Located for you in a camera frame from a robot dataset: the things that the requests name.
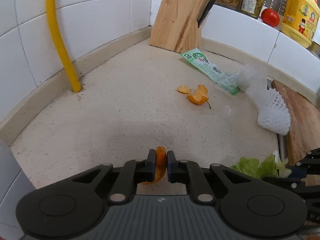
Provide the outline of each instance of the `round black joint cover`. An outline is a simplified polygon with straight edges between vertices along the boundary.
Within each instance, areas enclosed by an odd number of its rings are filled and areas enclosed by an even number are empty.
[[[300,230],[307,207],[295,193],[254,179],[230,187],[221,201],[220,213],[243,234],[280,238]]]
[[[24,233],[40,239],[78,236],[94,227],[102,213],[102,200],[94,189],[71,181],[31,192],[16,209]]]

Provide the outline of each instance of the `jar with orange lid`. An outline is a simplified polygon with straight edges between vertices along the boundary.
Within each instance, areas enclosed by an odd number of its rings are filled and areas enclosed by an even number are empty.
[[[264,0],[242,0],[241,12],[258,19]]]

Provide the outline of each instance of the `cutting board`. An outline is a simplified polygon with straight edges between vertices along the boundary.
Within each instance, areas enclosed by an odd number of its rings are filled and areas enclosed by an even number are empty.
[[[200,48],[198,19],[209,0],[162,0],[149,45],[183,53]]]
[[[286,136],[289,164],[295,165],[307,151],[320,147],[320,111],[307,99],[289,87],[274,80],[273,87],[287,104],[291,116]],[[308,175],[306,185],[320,185],[320,175]]]

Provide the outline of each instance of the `small orange peel fragment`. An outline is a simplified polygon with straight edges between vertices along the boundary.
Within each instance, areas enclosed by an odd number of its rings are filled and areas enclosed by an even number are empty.
[[[203,105],[208,101],[207,93],[208,90],[204,85],[198,85],[196,92],[193,95],[188,93],[187,97],[192,103],[196,105]]]
[[[177,91],[182,94],[189,94],[191,92],[190,88],[188,88],[187,86],[179,86],[177,88]]]
[[[167,153],[163,146],[158,146],[156,149],[156,175],[153,182],[142,182],[144,185],[153,184],[161,180],[167,170]]]

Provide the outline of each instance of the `beige speckled countertop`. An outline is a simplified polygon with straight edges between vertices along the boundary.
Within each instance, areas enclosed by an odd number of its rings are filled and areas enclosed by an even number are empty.
[[[228,73],[241,64],[210,52]],[[20,166],[37,187],[101,163],[115,167],[146,158],[161,145],[177,159],[209,167],[231,165],[242,156],[263,159],[278,148],[277,135],[257,125],[257,110],[244,93],[228,95],[179,54],[143,41],[87,74],[83,90],[67,92],[47,106],[12,144]],[[204,84],[209,102],[196,106],[176,91]],[[181,185],[165,180],[138,193],[176,194]]]

